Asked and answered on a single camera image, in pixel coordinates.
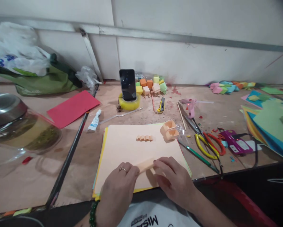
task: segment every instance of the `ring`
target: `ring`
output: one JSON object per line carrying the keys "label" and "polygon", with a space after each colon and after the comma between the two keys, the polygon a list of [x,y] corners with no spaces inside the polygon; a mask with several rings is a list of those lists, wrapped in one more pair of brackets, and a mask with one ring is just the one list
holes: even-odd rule
{"label": "ring", "polygon": [[126,173],[128,173],[128,172],[126,171],[126,169],[125,169],[124,167],[122,167],[122,166],[119,168],[119,171],[121,171],[122,169],[123,169]]}

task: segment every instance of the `green bag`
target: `green bag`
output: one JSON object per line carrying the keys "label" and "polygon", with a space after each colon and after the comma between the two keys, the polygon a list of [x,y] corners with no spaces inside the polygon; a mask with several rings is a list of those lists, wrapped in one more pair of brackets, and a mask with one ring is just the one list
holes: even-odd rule
{"label": "green bag", "polygon": [[57,61],[56,54],[50,58],[50,67],[43,77],[23,76],[0,67],[0,76],[15,83],[17,93],[22,96],[64,93],[82,87],[82,83],[67,65]]}

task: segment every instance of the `hand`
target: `hand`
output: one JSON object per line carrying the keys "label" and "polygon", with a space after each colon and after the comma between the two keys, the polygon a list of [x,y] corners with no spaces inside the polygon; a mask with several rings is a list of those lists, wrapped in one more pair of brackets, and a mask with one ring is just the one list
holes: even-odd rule
{"label": "hand", "polygon": [[129,162],[121,163],[107,177],[96,208],[96,226],[115,227],[122,220],[132,201],[139,168]]}
{"label": "hand", "polygon": [[154,161],[154,168],[162,169],[164,176],[155,174],[156,180],[167,197],[180,207],[192,212],[197,189],[187,172],[173,157]]}

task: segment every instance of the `white t-shirt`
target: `white t-shirt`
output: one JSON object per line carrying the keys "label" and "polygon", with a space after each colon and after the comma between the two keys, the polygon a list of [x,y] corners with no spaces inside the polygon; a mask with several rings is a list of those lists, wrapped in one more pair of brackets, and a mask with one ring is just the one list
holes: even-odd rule
{"label": "white t-shirt", "polygon": [[168,198],[131,204],[118,227],[177,227],[199,225],[189,213]]}

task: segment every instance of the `smartphone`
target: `smartphone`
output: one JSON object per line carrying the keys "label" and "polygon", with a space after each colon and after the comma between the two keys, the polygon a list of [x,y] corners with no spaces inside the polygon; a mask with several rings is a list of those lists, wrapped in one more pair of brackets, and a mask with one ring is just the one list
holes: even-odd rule
{"label": "smartphone", "polygon": [[119,70],[122,98],[125,101],[136,100],[136,84],[134,69]]}

